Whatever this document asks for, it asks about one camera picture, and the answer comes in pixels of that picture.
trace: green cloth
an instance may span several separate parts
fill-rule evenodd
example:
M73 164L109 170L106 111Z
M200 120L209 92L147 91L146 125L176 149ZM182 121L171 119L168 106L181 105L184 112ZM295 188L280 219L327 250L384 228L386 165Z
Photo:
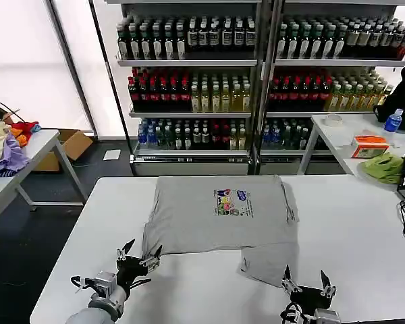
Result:
M404 159L389 152L360 163L362 170L384 184L398 184Z

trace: orange box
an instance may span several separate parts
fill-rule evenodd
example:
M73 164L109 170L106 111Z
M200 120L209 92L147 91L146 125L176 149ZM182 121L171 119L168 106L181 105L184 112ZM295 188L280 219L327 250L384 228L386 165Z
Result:
M389 145L384 137L379 136L355 136L352 139L352 155L358 159L371 159L383 154Z

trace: white tabletop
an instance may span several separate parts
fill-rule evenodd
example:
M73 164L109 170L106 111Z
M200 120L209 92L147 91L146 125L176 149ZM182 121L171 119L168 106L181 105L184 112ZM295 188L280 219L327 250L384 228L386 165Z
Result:
M58 130L41 130L34 133L28 144L22 149L26 156L31 160L29 165L25 169L17 173L15 177L10 178L0 178L0 194L5 194L5 189L8 186L15 184L16 182L22 181L21 178L27 176L27 174L33 170L37 164L37 160L41 155L46 154L51 150L55 144L55 139L59 136Z
M363 134L376 134L384 137L383 123L379 123L375 115L371 114L352 114L341 115L341 126L327 126L324 119L327 115L312 115L314 127L316 126L320 136L329 147L342 169L346 173L354 174L356 177L365 179L374 184L380 184L371 176L365 174L358 166L366 159L351 159L344 152L344 146L349 146L354 136ZM393 137L394 146L390 146L388 151L403 157L405 155L405 132L398 131ZM380 186L396 189L396 185Z
M319 270L337 294L342 321L405 318L405 238L399 198L351 175L283 176L299 210L299 278L321 287ZM34 307L32 324L63 324L86 307L91 291L70 283L116 271L116 249L136 238L141 253L144 224L156 178L100 179ZM162 256L152 282L132 290L119 323L281 323L289 299L273 286L237 273L239 250Z

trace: red cloth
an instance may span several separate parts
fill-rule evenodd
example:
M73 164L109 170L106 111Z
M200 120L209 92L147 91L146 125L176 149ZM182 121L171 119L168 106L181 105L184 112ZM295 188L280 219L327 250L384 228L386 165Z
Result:
M17 130L22 130L22 135L24 135L28 141L32 136L32 128L37 124L39 124L37 121L32 123L23 123L22 121L19 121L18 123L13 123L11 126Z

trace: purple cloth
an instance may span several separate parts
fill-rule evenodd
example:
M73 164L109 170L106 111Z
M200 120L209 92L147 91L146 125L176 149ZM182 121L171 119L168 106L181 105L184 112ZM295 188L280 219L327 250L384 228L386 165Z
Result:
M5 143L3 145L3 154L0 158L0 173L6 174L4 171L18 172L23 169L30 159L25 156L11 132L6 136Z

